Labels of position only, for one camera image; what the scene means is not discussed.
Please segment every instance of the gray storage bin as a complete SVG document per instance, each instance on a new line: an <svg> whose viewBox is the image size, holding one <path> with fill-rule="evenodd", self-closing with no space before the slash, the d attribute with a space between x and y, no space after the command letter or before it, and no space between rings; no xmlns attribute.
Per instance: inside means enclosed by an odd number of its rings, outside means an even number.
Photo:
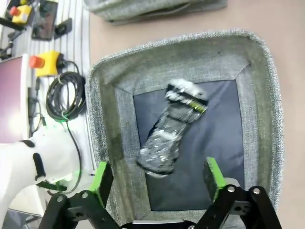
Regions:
<svg viewBox="0 0 305 229"><path fill-rule="evenodd" d="M84 8L114 24L166 15L210 11L225 7L227 0L84 0Z"/></svg>
<svg viewBox="0 0 305 229"><path fill-rule="evenodd" d="M164 90L174 78L203 87L208 109L183 137L175 172L164 179L145 177L136 156L166 106ZM89 73L86 96L96 160L109 160L114 173L107 210L120 225L135 219L197 222L211 204L202 175L206 156L245 189L265 187L277 209L283 110L273 59L254 34L184 35L105 57ZM243 223L230 216L224 228Z"/></svg>

